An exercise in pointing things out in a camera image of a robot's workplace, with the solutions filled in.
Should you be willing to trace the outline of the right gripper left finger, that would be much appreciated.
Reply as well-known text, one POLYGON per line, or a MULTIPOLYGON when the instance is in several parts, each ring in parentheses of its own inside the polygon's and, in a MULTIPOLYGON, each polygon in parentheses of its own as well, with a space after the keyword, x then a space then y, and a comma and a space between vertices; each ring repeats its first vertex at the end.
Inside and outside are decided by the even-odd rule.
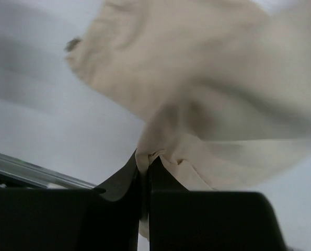
POLYGON ((135 158, 92 189, 41 188, 0 175, 0 250, 137 250, 135 158))

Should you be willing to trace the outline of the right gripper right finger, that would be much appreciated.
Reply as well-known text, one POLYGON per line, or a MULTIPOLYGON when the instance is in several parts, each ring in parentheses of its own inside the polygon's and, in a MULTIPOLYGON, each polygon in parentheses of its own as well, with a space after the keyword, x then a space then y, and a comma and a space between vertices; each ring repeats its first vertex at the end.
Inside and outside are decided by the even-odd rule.
POLYGON ((160 158, 149 167, 148 184, 150 250, 287 249, 261 193, 189 191, 160 158))

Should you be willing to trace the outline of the beige trousers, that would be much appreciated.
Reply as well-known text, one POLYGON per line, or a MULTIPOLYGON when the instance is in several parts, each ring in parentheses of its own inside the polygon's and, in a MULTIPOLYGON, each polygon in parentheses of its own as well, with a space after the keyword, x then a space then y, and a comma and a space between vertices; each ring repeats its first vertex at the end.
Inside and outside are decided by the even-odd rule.
POLYGON ((311 155, 311 1, 105 1, 66 61, 145 123, 135 159, 191 190, 258 184, 311 155))

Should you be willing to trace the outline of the aluminium front rail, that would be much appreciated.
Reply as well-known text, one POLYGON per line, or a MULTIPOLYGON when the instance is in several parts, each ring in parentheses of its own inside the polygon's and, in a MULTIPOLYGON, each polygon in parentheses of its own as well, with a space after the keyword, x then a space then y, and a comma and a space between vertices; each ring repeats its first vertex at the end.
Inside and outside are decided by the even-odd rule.
POLYGON ((0 175, 41 188, 92 189, 94 184, 0 153, 0 175))

